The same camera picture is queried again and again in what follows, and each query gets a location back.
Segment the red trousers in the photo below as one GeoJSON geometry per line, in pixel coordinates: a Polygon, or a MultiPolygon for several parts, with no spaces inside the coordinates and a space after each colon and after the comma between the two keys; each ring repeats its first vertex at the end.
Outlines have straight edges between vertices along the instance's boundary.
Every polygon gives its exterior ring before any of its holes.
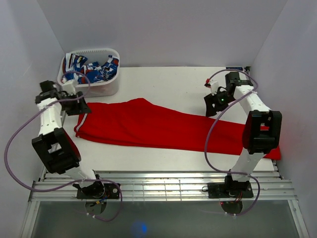
{"type": "Polygon", "coordinates": [[[87,105],[92,112],[79,116],[74,132],[89,141],[229,155],[243,149],[243,124],[178,112],[144,98],[87,105]]]}

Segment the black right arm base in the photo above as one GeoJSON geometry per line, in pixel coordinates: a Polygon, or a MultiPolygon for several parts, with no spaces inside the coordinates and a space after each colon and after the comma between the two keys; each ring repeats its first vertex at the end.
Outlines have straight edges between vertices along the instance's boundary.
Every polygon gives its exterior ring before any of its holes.
{"type": "Polygon", "coordinates": [[[249,182],[225,184],[224,182],[211,182],[207,184],[209,198],[253,198],[253,190],[249,182]]]}

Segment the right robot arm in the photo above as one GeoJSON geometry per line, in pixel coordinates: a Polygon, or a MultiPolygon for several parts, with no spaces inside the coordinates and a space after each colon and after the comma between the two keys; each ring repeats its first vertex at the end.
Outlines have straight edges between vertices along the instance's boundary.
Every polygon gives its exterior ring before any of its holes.
{"type": "Polygon", "coordinates": [[[223,115],[239,103],[247,115],[242,133],[242,152],[224,182],[207,184],[209,198],[252,198],[251,174],[258,162],[279,146],[282,114],[266,106],[256,93],[258,83],[238,69],[226,68],[225,87],[211,77],[205,82],[210,94],[204,97],[206,116],[223,115]]]}

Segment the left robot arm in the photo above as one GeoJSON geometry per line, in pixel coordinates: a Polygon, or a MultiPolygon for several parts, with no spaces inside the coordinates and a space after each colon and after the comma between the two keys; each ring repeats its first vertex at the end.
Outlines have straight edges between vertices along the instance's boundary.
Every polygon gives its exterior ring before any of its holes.
{"type": "Polygon", "coordinates": [[[83,93],[76,91],[77,82],[69,80],[61,88],[52,81],[40,84],[41,93],[35,103],[40,111],[39,135],[32,139],[32,146],[51,174],[65,174],[77,180],[74,187],[85,196],[100,198],[105,193],[104,184],[92,169],[81,166],[77,146],[62,127],[61,112],[68,116],[87,116],[89,109],[83,93]]]}

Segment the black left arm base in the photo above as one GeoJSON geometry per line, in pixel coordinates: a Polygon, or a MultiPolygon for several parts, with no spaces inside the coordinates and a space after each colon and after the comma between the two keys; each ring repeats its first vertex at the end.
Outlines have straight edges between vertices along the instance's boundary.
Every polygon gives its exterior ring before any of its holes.
{"type": "Polygon", "coordinates": [[[78,185],[74,185],[77,188],[77,199],[118,199],[120,197],[118,187],[113,183],[94,182],[92,185],[80,188],[78,185]]]}

